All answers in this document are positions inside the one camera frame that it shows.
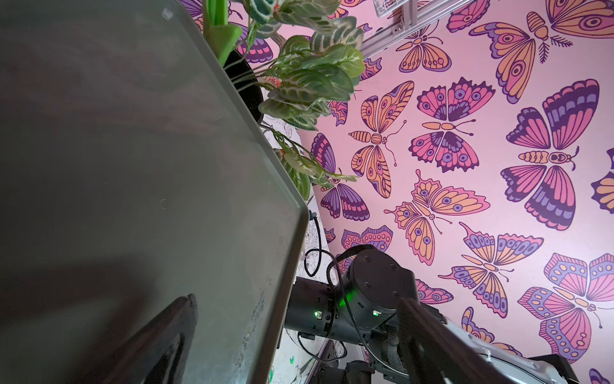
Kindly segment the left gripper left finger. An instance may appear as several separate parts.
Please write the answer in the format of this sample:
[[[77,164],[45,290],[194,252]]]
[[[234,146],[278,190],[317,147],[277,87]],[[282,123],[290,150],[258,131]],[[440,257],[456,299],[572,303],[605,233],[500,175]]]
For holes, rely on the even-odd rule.
[[[175,299],[82,383],[181,383],[198,322],[193,294]]]

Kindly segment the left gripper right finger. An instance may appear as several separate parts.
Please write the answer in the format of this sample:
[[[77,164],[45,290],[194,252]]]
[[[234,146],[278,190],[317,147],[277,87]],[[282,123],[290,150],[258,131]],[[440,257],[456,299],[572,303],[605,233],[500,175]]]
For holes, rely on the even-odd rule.
[[[472,351],[415,299],[401,299],[401,360],[411,383],[507,383],[508,379]]]

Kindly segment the green three-drawer cabinet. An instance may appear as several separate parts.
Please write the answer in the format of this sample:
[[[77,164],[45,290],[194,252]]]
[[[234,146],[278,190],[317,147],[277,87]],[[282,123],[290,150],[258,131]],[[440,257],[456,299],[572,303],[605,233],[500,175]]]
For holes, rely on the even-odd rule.
[[[181,4],[2,2],[2,382],[90,383],[188,294],[183,382],[290,382],[307,221]]]

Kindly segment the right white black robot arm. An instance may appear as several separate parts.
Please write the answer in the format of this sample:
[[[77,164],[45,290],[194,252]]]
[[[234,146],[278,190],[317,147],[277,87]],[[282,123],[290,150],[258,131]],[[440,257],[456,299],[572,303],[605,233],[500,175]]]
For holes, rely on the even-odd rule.
[[[574,383],[561,356],[524,358],[481,339],[419,299],[411,270],[371,245],[334,256],[326,281],[297,278],[284,326],[297,340],[322,337],[366,349],[339,368],[317,358],[314,383]]]

